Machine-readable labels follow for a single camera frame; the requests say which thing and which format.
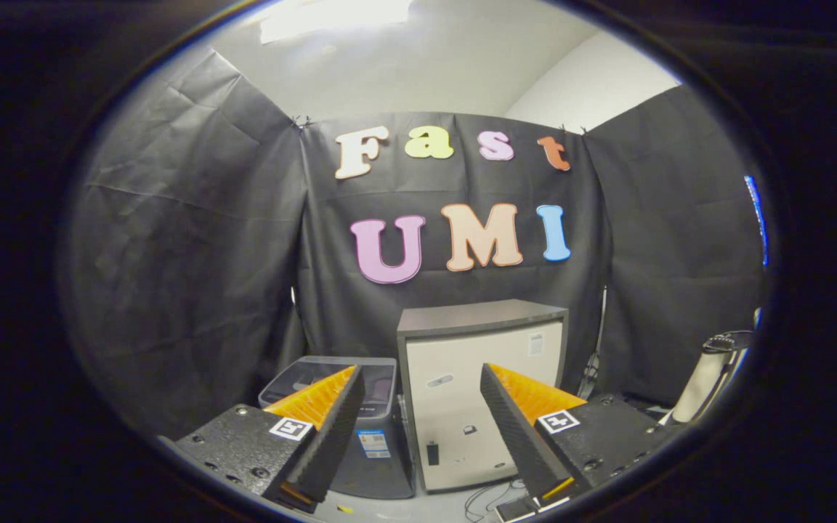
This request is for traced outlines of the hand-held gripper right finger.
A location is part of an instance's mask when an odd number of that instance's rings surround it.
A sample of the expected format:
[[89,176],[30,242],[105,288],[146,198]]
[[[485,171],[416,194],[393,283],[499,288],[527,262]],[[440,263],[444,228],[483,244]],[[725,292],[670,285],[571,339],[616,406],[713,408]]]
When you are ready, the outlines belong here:
[[618,479],[680,431],[618,395],[582,400],[491,363],[480,393],[537,511]]

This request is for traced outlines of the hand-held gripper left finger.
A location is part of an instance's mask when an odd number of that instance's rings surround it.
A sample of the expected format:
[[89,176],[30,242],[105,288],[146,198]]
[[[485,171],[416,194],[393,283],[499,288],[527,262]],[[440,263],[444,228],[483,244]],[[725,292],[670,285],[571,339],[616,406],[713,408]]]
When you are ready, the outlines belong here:
[[348,365],[265,408],[228,408],[179,438],[175,451],[253,502],[313,514],[338,473],[364,397],[362,365]]

